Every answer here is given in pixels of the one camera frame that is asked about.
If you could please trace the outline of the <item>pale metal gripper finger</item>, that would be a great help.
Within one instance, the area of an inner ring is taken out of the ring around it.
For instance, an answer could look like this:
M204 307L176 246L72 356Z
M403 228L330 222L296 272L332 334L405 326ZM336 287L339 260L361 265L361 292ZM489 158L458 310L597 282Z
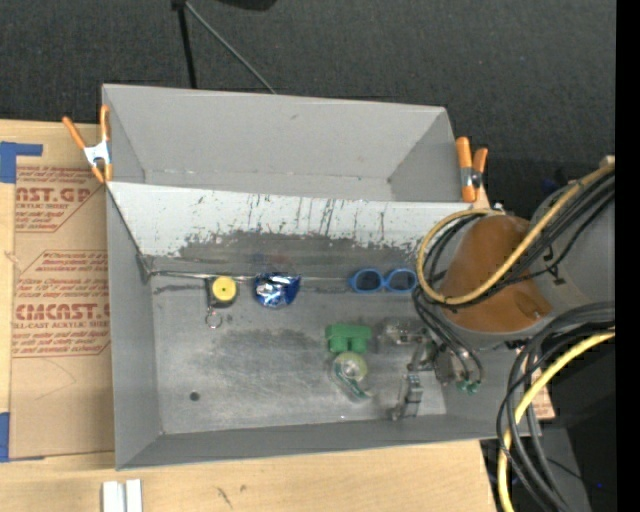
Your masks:
M387 323L382 329L380 344L382 347L407 355L408 371L433 369L436 343L426 326L418 326L416 322L409 321Z
M414 418L418 415L424 388L420 377L415 373L407 373L401 379L396 404L390 411L392 421Z

